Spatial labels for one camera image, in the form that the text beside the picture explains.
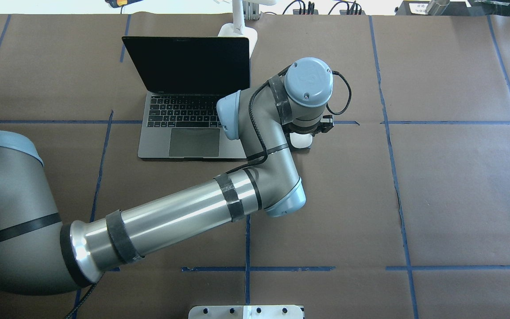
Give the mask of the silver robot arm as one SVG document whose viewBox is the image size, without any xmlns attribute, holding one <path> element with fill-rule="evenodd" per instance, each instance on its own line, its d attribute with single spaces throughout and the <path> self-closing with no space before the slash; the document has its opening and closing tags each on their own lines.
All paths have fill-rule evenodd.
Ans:
<svg viewBox="0 0 510 319">
<path fill-rule="evenodd" d="M 216 105 L 222 129 L 247 163 L 208 182 L 105 218 L 63 223 L 34 143 L 0 131 L 0 290 L 55 295 L 97 283 L 105 271 L 259 210 L 281 217 L 306 202 L 286 131 L 327 131 L 333 71 L 304 57 L 259 88 Z"/>
</svg>

